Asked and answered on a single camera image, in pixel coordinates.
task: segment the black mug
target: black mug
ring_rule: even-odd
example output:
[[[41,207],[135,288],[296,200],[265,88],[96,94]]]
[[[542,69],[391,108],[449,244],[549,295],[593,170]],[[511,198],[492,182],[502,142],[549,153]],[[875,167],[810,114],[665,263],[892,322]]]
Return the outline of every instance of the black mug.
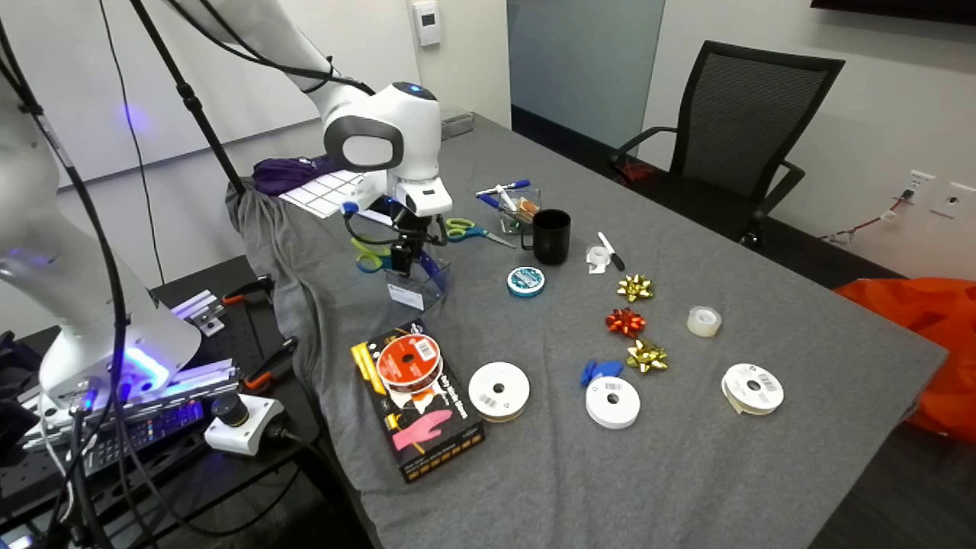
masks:
[[[520,251],[533,251],[542,266],[561,266],[571,257],[571,213],[538,209],[530,230],[520,230]]]

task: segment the blue tape roll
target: blue tape roll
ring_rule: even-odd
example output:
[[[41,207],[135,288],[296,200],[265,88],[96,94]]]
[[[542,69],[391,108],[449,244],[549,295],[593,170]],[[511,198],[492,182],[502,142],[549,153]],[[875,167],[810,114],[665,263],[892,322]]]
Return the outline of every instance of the blue tape roll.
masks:
[[[508,274],[506,274],[506,286],[511,295],[518,297],[533,297],[542,293],[546,286],[546,274],[533,266],[514,266]]]

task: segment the red gift bow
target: red gift bow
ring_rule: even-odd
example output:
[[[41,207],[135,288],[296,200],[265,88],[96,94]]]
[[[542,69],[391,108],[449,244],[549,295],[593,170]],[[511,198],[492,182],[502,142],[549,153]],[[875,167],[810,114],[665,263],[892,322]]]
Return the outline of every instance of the red gift bow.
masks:
[[[646,319],[632,309],[612,309],[607,317],[607,329],[624,339],[637,339],[642,332]]]

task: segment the paper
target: paper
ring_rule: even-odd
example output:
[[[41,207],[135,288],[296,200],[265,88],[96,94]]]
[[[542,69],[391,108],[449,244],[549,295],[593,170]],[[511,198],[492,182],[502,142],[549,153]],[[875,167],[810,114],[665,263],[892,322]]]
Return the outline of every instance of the paper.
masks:
[[[386,283],[386,288],[392,303],[424,312],[424,293],[413,293],[395,283]]]
[[[384,173],[353,173],[353,170],[331,170],[318,180],[309,180],[298,188],[282,191],[281,198],[327,218],[340,209],[343,200],[368,207],[382,191]]]

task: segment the gray tablecloth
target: gray tablecloth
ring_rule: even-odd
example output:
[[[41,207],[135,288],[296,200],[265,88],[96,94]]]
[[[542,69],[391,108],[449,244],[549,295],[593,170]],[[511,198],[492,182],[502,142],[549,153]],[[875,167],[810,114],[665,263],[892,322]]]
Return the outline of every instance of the gray tablecloth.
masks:
[[[453,213],[492,218],[475,188],[530,177],[549,207],[574,213],[571,258],[542,267],[538,297],[511,297],[502,274],[520,251],[466,242],[439,251],[450,293],[424,319],[466,377],[489,358],[530,377],[525,414],[489,443],[401,483],[348,347],[406,319],[384,278],[353,267],[340,218],[314,218],[248,191],[233,216],[259,274],[274,274],[281,329],[296,335],[337,460],[384,546],[808,546],[941,350],[858,306],[618,188],[492,123],[443,150]],[[610,434],[582,407],[578,370],[622,358],[604,317],[624,306],[618,274],[584,274],[584,246],[607,230],[656,297],[646,339],[671,373],[624,377],[642,414]],[[712,306],[727,325],[694,339],[683,319]],[[733,364],[772,370],[788,403],[741,416],[719,393]]]

